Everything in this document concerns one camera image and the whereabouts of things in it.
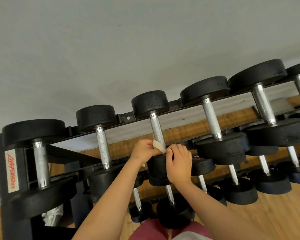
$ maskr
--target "pink pants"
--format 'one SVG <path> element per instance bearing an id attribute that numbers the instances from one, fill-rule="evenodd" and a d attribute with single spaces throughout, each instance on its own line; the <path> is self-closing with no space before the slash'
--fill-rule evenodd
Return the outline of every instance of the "pink pants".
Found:
<path id="1" fill-rule="evenodd" d="M 202 236 L 212 238 L 207 228 L 196 221 L 191 221 L 182 229 L 173 229 L 172 239 L 181 232 L 195 232 Z M 158 219 L 148 219 L 134 231 L 129 240 L 166 240 L 168 237 L 167 229 L 160 224 Z"/>

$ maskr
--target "sticker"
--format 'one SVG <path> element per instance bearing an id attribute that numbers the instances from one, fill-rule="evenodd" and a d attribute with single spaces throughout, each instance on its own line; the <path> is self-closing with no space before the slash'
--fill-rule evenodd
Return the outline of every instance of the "sticker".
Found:
<path id="1" fill-rule="evenodd" d="M 16 162 L 16 151 L 14 149 L 5 152 L 8 193 L 19 190 L 18 170 Z"/>

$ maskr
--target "dumbbell rack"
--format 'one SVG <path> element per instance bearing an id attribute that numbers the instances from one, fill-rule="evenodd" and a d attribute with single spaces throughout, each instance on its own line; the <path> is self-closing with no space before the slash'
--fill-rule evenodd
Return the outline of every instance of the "dumbbell rack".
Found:
<path id="1" fill-rule="evenodd" d="M 192 106 L 183 107 L 180 103 L 180 100 L 175 100 L 169 102 L 170 110 L 166 113 L 171 113 L 173 111 L 178 111 L 181 109 L 186 109 Z M 140 121 L 142 119 L 134 119 L 133 113 L 128 112 L 125 114 L 117 114 L 118 124 L 113 126 L 121 126 L 125 124 L 129 124 L 132 122 Z M 80 134 L 78 129 L 75 127 L 68 127 L 69 136 L 67 140 L 83 136 L 88 133 Z M 203 137 L 193 138 L 187 141 L 180 142 L 182 145 L 187 146 L 189 150 L 195 149 L 194 142 L 203 139 Z M 62 226 L 57 227 L 47 227 L 43 226 L 41 223 L 41 216 L 28 218 L 24 220 L 14 220 L 11 218 L 10 211 L 9 211 L 9 200 L 13 197 L 14 193 L 8 193 L 8 179 L 7 175 L 10 173 L 7 170 L 6 163 L 5 163 L 5 152 L 8 148 L 5 148 L 2 143 L 2 134 L 0 134 L 0 199 L 1 199 L 1 222 L 2 222 L 2 233 L 3 239 L 15 239 L 18 236 L 18 239 L 71 239 L 74 235 L 76 228 L 66 228 Z M 15 169 L 17 170 L 17 180 L 18 181 L 18 190 L 26 191 L 34 187 L 36 185 L 36 174 L 35 174 L 35 165 L 34 165 L 34 158 L 33 158 L 33 149 L 24 149 L 18 148 L 15 149 L 15 157 L 14 157 L 14 165 Z M 48 161 L 50 163 L 58 163 L 64 164 L 65 173 L 61 175 L 57 175 L 52 177 L 51 179 L 58 179 L 63 177 L 73 176 L 76 178 L 76 188 L 77 194 L 75 197 L 71 199 L 71 212 L 72 218 L 76 227 L 80 226 L 83 222 L 85 217 L 88 215 L 90 210 L 92 209 L 92 204 L 89 199 L 89 187 L 86 183 L 86 179 L 88 175 L 95 169 L 102 168 L 101 159 L 87 156 L 84 154 L 76 153 L 73 151 L 69 151 L 66 149 L 62 149 L 59 147 L 55 147 L 52 145 L 47 145 L 47 154 L 48 154 Z M 112 162 L 113 165 L 124 164 L 129 157 L 120 158 L 114 160 Z M 286 161 L 288 158 L 280 159 L 278 161 L 272 162 L 276 164 L 279 161 Z M 235 165 L 237 170 L 237 175 L 244 176 L 250 170 L 260 168 L 260 166 L 256 166 L 249 169 L 241 170 L 238 165 Z M 148 172 L 142 171 L 140 174 L 143 174 L 144 178 L 147 179 Z M 218 178 L 213 178 L 207 180 L 206 183 L 209 185 L 216 185 L 218 181 L 229 177 L 229 175 L 224 175 Z M 146 199 L 151 201 L 152 203 L 157 202 L 160 196 L 153 197 L 152 199 Z"/>

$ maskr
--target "person's right hand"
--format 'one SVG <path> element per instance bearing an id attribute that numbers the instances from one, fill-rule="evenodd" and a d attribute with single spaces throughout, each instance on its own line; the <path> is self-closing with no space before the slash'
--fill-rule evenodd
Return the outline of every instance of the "person's right hand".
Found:
<path id="1" fill-rule="evenodd" d="M 167 176 L 176 187 L 182 183 L 191 183 L 192 154 L 187 147 L 172 144 L 167 148 Z"/>

